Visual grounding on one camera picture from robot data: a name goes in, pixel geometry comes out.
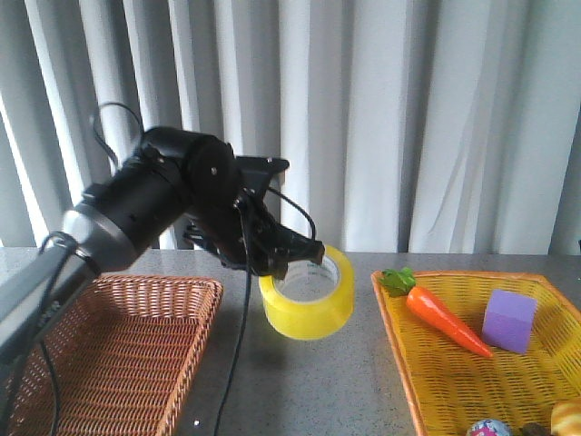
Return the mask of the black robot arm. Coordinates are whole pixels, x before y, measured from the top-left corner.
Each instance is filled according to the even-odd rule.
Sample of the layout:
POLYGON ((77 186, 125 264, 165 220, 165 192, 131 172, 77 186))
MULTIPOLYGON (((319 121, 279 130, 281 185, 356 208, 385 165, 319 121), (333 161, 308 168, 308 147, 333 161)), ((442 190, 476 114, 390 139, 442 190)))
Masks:
POLYGON ((325 249, 280 224, 263 198, 288 168, 281 158, 238 156, 209 134, 155 127, 106 183, 90 186, 50 246, 1 287, 1 362, 28 353, 60 311, 102 273, 123 271, 176 220, 185 236, 231 269, 283 278, 325 249))

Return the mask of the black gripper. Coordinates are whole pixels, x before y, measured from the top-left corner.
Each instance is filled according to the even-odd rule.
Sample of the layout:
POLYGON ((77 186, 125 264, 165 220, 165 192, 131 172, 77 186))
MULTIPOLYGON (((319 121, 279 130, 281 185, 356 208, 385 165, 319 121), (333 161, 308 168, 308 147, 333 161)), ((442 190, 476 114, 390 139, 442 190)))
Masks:
POLYGON ((283 280, 289 263, 321 264, 325 256, 321 241, 294 236, 275 220, 263 200, 253 197, 245 188, 232 207, 191 216, 189 220, 183 239, 233 270, 283 280))

